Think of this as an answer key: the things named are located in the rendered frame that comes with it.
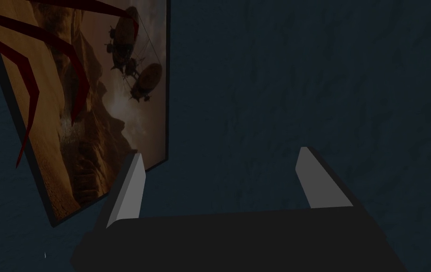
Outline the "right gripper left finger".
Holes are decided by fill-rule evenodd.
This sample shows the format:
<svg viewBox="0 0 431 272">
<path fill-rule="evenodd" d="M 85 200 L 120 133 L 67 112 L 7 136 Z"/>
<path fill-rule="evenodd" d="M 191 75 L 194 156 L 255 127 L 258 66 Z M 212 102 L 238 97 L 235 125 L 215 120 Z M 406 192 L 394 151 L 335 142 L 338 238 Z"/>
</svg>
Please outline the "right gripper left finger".
<svg viewBox="0 0 431 272">
<path fill-rule="evenodd" d="M 130 153 L 108 193 L 95 223 L 96 229 L 107 229 L 121 219 L 139 217 L 146 173 L 140 153 Z"/>
</svg>

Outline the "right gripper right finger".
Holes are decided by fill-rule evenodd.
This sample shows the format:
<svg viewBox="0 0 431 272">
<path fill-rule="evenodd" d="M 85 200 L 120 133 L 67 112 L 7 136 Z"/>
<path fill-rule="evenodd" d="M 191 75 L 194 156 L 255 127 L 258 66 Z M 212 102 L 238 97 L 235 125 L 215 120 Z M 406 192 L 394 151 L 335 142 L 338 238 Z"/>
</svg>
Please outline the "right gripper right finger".
<svg viewBox="0 0 431 272">
<path fill-rule="evenodd" d="M 349 189 L 314 148 L 300 148 L 295 171 L 310 208 L 360 206 Z"/>
</svg>

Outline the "framed airship wall picture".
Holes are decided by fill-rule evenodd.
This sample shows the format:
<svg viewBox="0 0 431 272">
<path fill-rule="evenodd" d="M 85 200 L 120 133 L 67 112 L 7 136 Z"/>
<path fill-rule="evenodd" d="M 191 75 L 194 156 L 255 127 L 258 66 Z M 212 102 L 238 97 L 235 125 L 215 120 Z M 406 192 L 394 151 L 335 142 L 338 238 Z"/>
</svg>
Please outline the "framed airship wall picture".
<svg viewBox="0 0 431 272">
<path fill-rule="evenodd" d="M 0 42 L 25 56 L 39 98 L 0 53 L 0 86 L 51 226 L 105 196 L 129 153 L 168 159 L 171 0 L 0 0 Z"/>
</svg>

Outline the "dark red leafed plant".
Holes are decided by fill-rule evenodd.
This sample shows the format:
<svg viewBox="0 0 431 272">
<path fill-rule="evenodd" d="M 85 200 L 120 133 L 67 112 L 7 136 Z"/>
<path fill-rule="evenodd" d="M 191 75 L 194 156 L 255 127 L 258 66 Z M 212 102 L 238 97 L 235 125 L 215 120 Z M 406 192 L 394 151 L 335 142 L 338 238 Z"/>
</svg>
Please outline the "dark red leafed plant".
<svg viewBox="0 0 431 272">
<path fill-rule="evenodd" d="M 81 9 L 85 11 L 91 11 L 101 14 L 108 14 L 112 16 L 118 16 L 130 19 L 134 28 L 134 37 L 138 35 L 139 23 L 136 19 L 129 15 L 127 11 L 116 8 L 114 6 L 108 5 L 106 3 L 100 2 L 98 0 L 28 0 L 34 2 L 45 3 L 54 6 L 60 6 L 64 8 Z M 50 34 L 46 30 L 21 22 L 9 17 L 0 15 L 0 26 L 6 27 L 13 31 L 21 34 L 25 34 L 37 40 L 48 43 L 49 45 L 55 47 L 57 50 L 65 54 L 71 60 L 71 63 L 79 78 L 79 87 L 75 99 L 75 104 L 71 111 L 71 121 L 74 122 L 81 109 L 83 108 L 87 94 L 90 90 L 90 84 L 88 82 L 86 73 L 81 65 L 79 58 L 77 57 L 74 47 L 67 43 L 66 41 Z M 32 125 L 34 123 L 34 116 L 37 108 L 38 98 L 39 98 L 39 88 L 35 80 L 34 73 L 29 62 L 29 59 L 24 55 L 20 54 L 7 44 L 0 41 L 0 54 L 7 57 L 10 61 L 14 62 L 17 66 L 18 71 L 21 74 L 22 80 L 26 86 L 29 94 L 29 112 L 28 112 L 28 124 L 25 130 L 25 136 L 22 142 L 22 147 L 20 149 L 17 163 L 20 162 L 23 152 L 25 150 L 27 141 L 29 139 L 29 133 L 31 131 Z"/>
</svg>

